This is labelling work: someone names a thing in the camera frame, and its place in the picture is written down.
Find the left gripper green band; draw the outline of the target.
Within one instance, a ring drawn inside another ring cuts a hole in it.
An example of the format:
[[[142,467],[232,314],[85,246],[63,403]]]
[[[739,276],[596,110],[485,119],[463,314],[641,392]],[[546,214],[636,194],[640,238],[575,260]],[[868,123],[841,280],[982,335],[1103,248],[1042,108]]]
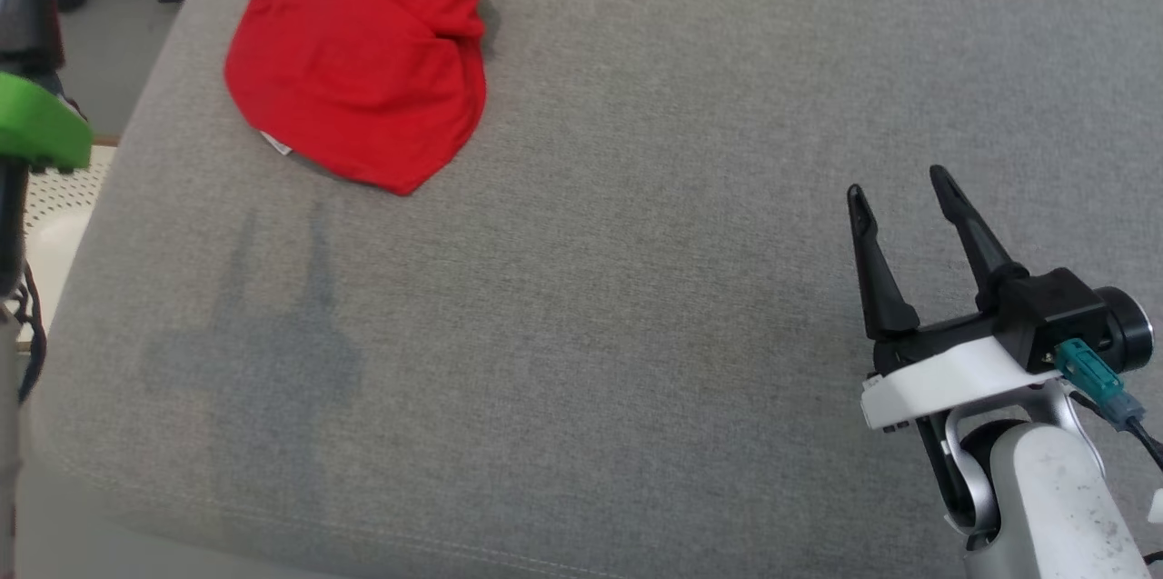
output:
[[[93,133],[63,96],[21,76],[64,65],[55,0],[1,0],[1,157],[5,164],[74,172],[90,166]]]

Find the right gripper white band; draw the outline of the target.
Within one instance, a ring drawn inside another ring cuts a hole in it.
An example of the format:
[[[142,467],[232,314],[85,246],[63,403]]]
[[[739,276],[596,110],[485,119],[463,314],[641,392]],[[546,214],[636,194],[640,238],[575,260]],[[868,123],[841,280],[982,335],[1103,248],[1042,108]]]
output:
[[[928,174],[943,217],[955,227],[970,265],[978,290],[975,305],[982,313],[994,313],[1001,286],[1029,277],[1029,269],[1009,256],[946,166],[932,165]],[[868,338],[877,342],[875,372],[861,385],[859,394],[859,409],[870,430],[892,430],[939,414],[966,417],[1013,405],[1035,422],[1079,431],[1069,385],[1058,369],[1030,374],[991,334],[952,344],[929,358],[909,359],[909,346],[896,338],[918,330],[916,310],[889,269],[878,244],[877,219],[859,185],[849,186],[847,206],[861,313]],[[1098,293],[1110,307],[1108,330],[1099,339],[1098,352],[1121,372],[1146,366],[1155,346],[1146,309],[1114,286],[1104,286]]]

